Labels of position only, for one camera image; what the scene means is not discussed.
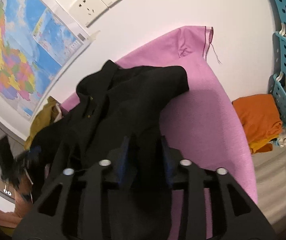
orange blanket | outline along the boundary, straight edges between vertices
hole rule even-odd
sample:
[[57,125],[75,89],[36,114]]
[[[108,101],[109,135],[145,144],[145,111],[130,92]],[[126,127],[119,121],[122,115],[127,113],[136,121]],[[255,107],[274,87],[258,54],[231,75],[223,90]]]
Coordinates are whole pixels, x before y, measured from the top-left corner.
[[260,94],[233,101],[252,153],[282,132],[282,121],[272,95]]

map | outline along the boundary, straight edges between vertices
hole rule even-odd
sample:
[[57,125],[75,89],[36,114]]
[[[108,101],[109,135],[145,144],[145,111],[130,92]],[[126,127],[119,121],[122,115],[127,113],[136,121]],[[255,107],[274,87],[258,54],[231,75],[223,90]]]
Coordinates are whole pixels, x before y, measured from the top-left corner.
[[42,0],[0,0],[0,95],[29,119],[82,45]]

black clothing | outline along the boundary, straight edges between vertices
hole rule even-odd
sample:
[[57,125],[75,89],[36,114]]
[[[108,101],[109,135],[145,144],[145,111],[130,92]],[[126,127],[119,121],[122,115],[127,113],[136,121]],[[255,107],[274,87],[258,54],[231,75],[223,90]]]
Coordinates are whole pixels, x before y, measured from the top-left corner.
[[[65,168],[91,167],[119,148],[124,136],[134,138],[135,149],[129,158],[138,169],[136,184],[145,193],[109,193],[112,235],[115,239],[167,239],[171,191],[160,190],[165,180],[158,154],[159,117],[172,98],[188,89],[186,72],[180,66],[120,69],[107,61],[101,71],[78,84],[80,104],[35,136],[31,148],[41,146],[41,167],[52,163],[43,188]],[[40,172],[40,167],[31,171]],[[41,178],[35,180],[34,199],[43,184]]]

metal bolt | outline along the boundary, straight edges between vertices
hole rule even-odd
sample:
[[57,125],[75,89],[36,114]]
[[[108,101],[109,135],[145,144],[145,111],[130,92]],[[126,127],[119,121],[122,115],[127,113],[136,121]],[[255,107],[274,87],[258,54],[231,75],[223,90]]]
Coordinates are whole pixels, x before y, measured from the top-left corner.
[[227,174],[227,169],[225,169],[225,168],[218,168],[218,169],[216,170],[216,172],[217,172],[218,174],[220,174],[220,175],[226,175],[226,174]]
[[74,170],[73,170],[73,169],[70,169],[70,168],[65,169],[65,170],[63,171],[63,174],[66,175],[66,176],[73,175],[73,174],[74,174]]
[[111,163],[110,160],[101,160],[101,161],[99,162],[99,164],[100,164],[101,166],[109,166],[109,165],[111,165],[112,163]]
[[192,162],[190,160],[181,160],[180,164],[182,166],[190,166],[192,164]]

pink cloth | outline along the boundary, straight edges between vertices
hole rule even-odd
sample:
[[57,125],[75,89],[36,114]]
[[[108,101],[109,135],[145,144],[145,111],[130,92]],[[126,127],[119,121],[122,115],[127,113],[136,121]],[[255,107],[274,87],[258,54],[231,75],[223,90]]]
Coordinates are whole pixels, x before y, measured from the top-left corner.
[[[123,68],[140,65],[180,65],[185,68],[190,91],[174,98],[163,109],[160,128],[170,147],[179,149],[205,169],[225,167],[257,203],[251,153],[238,116],[219,80],[206,62],[213,29],[185,26],[134,50],[119,61]],[[76,94],[62,106],[78,104]],[[173,194],[173,226],[169,239],[177,239],[182,199]],[[211,216],[207,214],[208,237]]]

